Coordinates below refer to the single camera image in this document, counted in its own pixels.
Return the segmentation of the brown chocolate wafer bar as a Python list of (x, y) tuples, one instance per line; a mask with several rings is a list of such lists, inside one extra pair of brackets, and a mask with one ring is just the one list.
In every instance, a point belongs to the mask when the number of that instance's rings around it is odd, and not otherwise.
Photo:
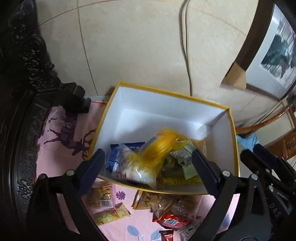
[(159, 234), (161, 235), (161, 241), (173, 241), (174, 240), (174, 231), (173, 230), (160, 230)]

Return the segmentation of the pink cracker packet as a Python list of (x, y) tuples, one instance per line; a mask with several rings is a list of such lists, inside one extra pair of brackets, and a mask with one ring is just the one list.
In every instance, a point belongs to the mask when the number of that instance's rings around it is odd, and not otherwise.
[(100, 186), (93, 187), (86, 196), (87, 207), (94, 209), (111, 209), (115, 208), (113, 197), (113, 185), (105, 183)]

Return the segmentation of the brown paper snack packet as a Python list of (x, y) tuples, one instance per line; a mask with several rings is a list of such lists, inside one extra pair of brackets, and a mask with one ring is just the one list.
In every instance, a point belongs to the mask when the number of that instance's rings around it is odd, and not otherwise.
[(152, 209), (154, 211), (163, 211), (172, 204), (174, 198), (173, 195), (138, 190), (134, 197), (132, 208), (134, 210)]

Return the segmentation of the green seaweed snack packet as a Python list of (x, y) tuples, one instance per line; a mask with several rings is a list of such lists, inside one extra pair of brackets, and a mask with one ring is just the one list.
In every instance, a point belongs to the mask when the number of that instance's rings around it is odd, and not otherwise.
[(164, 164), (156, 179), (156, 187), (158, 189), (164, 189), (170, 186), (200, 184), (202, 184), (202, 180), (199, 175), (186, 180), (182, 166), (179, 165), (177, 159), (170, 154), (166, 156)]

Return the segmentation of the clear sesame bar packet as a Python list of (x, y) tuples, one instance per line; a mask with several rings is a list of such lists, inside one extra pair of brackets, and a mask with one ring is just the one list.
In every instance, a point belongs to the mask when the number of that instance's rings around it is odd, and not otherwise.
[(131, 213), (125, 207), (125, 205), (121, 202), (116, 204), (115, 208), (98, 212), (93, 214), (92, 218), (97, 226), (105, 225), (125, 217), (130, 217)]

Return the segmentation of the yellow transparent cake packet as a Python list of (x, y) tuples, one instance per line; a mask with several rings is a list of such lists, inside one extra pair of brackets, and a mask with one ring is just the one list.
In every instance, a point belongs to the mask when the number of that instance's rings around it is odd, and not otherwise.
[(166, 156), (186, 146), (191, 140), (181, 133), (164, 128), (158, 131), (149, 141), (141, 146), (136, 154), (132, 154), (132, 164), (159, 173)]

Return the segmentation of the framed picture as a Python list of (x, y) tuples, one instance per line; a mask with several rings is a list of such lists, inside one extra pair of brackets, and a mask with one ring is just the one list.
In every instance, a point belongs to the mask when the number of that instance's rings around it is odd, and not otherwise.
[(236, 58), (249, 90), (281, 100), (295, 87), (295, 1), (259, 1)]

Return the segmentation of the cardboard piece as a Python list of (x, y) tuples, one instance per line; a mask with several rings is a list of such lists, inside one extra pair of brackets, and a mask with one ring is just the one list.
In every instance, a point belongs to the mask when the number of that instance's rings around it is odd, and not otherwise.
[(220, 86), (245, 90), (247, 88), (246, 71), (237, 62), (233, 62)]

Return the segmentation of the dark carved wooden furniture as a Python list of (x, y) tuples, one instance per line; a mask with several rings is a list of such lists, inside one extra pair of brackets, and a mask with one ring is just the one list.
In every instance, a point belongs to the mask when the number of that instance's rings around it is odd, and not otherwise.
[(35, 1), (1, 1), (1, 240), (28, 240), (37, 140), (51, 108), (87, 113), (91, 100), (54, 71)]

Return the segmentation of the white blue snack packet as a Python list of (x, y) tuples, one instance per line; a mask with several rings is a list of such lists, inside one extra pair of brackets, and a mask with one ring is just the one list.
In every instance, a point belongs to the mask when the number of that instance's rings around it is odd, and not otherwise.
[(143, 145), (144, 142), (111, 144), (106, 170), (116, 179), (156, 188), (154, 170), (145, 167), (138, 154)]

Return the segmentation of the wooden chair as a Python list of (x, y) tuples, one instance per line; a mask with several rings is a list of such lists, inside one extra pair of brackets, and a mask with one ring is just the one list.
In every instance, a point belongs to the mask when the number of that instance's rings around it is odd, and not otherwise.
[[(287, 100), (277, 102), (264, 96), (256, 96), (240, 113), (234, 116), (236, 126), (252, 126), (268, 120), (287, 105)], [(269, 146), (294, 129), (292, 116), (285, 113), (278, 120), (257, 130), (260, 144)]]

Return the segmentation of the red snack packet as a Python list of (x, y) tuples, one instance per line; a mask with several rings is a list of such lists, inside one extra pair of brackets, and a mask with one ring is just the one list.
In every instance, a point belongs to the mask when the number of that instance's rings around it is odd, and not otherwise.
[(157, 216), (153, 214), (152, 222), (158, 223), (161, 227), (165, 229), (179, 230), (193, 223), (194, 221), (185, 216), (177, 216), (174, 214), (163, 214), (159, 218), (157, 218)]

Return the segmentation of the blue cloth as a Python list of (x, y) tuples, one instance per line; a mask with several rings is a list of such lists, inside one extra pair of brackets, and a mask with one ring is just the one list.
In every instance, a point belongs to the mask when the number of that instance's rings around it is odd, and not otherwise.
[(240, 135), (237, 135), (237, 142), (243, 149), (249, 149), (253, 152), (254, 146), (256, 144), (260, 144), (260, 141), (256, 134), (252, 133), (248, 137), (241, 137)]

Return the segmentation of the mint green snack packet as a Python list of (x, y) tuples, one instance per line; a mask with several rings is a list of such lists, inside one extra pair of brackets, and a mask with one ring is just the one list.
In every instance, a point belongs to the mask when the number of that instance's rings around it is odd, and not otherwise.
[(194, 145), (191, 142), (189, 142), (182, 149), (170, 152), (170, 155), (176, 158), (178, 161), (178, 164), (182, 166), (186, 180), (198, 175), (192, 163), (192, 153), (194, 150), (195, 150)]

